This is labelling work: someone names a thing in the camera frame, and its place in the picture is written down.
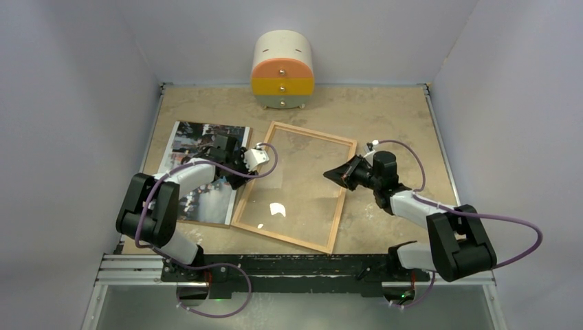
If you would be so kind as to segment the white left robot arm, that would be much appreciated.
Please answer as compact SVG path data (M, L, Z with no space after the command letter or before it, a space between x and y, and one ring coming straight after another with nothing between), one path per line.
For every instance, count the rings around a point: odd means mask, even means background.
M179 201L192 190L226 179L237 189L257 174L262 151L239 146L237 139L219 135L211 146L188 156L178 167L156 175L135 174L118 213L115 228L178 265L187 281L205 272L203 249L177 231Z

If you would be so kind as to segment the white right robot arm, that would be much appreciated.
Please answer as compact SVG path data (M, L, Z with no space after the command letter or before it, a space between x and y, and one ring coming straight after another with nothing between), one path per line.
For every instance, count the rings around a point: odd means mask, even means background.
M388 151L355 155L347 163L324 172L324 177L347 190L372 190L384 212L412 221L428 232L428 243L409 241L388 249L386 271L401 280L413 269L435 272L452 282L491 270L497 256L474 207L442 206L421 200L402 184L397 158Z

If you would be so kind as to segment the printed photo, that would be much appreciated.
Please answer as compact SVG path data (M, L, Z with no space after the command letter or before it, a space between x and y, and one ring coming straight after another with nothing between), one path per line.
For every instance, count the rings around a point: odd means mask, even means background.
M186 163L204 148L212 146L218 135L234 136L237 139L237 148L247 147L252 129L248 126L177 121L158 171L166 172ZM237 192L224 178L200 186L179 200L178 220L228 227L236 195Z

